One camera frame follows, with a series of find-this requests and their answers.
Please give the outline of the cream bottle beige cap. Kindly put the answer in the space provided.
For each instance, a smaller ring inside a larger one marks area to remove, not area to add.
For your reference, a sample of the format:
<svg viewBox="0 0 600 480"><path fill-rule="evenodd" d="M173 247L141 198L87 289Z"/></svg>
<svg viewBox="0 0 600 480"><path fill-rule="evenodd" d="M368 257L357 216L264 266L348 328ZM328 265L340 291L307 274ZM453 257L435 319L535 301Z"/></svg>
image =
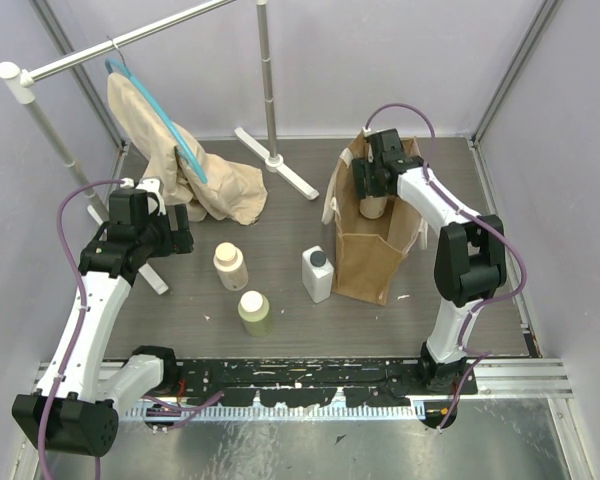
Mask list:
<svg viewBox="0 0 600 480"><path fill-rule="evenodd" d="M369 220L375 220L384 215L387 197L366 197L359 203L360 214Z"/></svg>

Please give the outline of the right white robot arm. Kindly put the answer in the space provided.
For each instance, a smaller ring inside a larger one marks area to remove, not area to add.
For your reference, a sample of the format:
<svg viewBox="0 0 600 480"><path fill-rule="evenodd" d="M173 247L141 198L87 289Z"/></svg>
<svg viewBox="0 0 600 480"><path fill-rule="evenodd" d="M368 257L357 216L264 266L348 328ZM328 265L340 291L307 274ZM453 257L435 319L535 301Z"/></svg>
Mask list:
<svg viewBox="0 0 600 480"><path fill-rule="evenodd" d="M479 215L442 186L421 156L407 153L397 130L365 128L362 139L364 152L350 163L361 213L370 217L380 210L380 200L400 199L438 238L433 276L441 303L417 372L422 388L439 394L464 373L464 336L481 303L506 282L504 226L499 217Z"/></svg>

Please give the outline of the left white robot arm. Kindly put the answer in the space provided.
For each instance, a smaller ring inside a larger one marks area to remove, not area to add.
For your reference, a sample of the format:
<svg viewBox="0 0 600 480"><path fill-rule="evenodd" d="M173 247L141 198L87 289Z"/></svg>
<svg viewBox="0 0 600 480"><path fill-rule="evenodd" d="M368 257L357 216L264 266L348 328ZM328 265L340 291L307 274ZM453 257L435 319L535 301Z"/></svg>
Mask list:
<svg viewBox="0 0 600 480"><path fill-rule="evenodd" d="M158 179L125 179L109 197L109 218L78 257L74 304L51 364L31 394L19 394L12 416L40 453L103 457L119 417L148 393L168 396L180 384L167 347L136 348L106 382L99 373L118 314L150 258L189 254L193 238L185 206L171 221Z"/></svg>

